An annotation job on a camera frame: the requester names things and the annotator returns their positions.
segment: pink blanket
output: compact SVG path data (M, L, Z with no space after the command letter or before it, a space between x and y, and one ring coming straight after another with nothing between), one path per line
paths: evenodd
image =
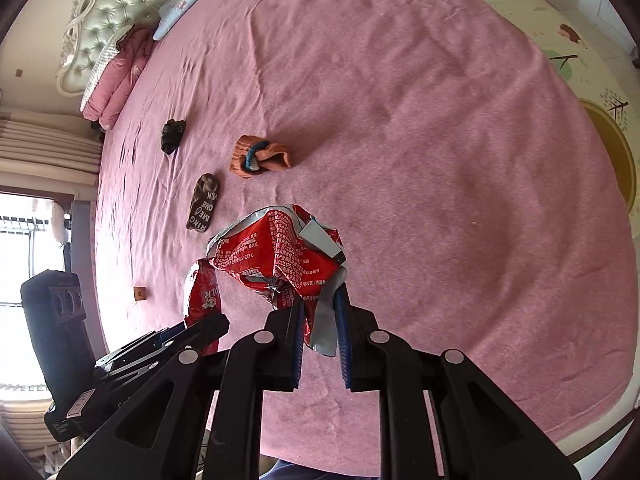
M187 129L165 156L171 118ZM242 134L288 144L294 167L230 173ZM182 319L209 236L298 203L339 229L354 304L416 348L467 352L553 439L597 420L631 377L636 267L611 164L542 52L481 0L199 0L103 157L112 348ZM220 197L198 234L184 225L207 172ZM268 304L229 276L220 287L228 348ZM377 396L346 392L337 359L305 351L300 390L265 396L265 454L374 476L378 445Z
M153 33L149 28L135 27L120 41L120 52L104 69L82 112L85 119L99 121L106 130L113 128L151 56Z

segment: window curtain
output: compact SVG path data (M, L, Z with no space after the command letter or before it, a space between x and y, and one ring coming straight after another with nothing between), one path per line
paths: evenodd
M56 442L44 423L43 417L50 404L50 397L33 400L0 399L2 425L44 478L57 472L71 455L70 444Z
M81 124L87 133L81 133L77 120L0 112L0 171L94 186L102 144L86 121Z

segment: snack bag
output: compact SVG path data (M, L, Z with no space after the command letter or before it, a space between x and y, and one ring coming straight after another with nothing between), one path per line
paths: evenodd
M338 231L298 205L270 206L217 234L207 256L274 308L291 306L298 294L305 305L306 344L335 356L334 293L346 277Z
M188 328L213 311L222 312L216 269L203 258L191 266L184 282L184 324ZM217 351L218 341L215 341L202 351L202 355Z

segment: brown sock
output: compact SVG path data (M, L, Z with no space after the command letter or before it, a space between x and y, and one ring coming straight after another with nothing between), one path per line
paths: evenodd
M218 181L212 174L205 173L198 179L193 190L187 229L195 229L201 233L209 229L217 198Z
M245 168L245 161L249 150L260 142L267 142L268 145L255 152L255 161L258 168L249 171ZM243 135L236 142L229 171L242 178L251 178L254 175L264 173L267 170L280 171L291 167L289 148L286 144L279 142L269 142L262 137Z

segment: tufted headboard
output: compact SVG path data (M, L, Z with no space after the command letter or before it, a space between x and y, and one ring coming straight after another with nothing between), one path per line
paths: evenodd
M155 27L158 9L167 0L71 0L72 16L66 27L62 67L57 87L62 95L81 94L102 48L124 25Z

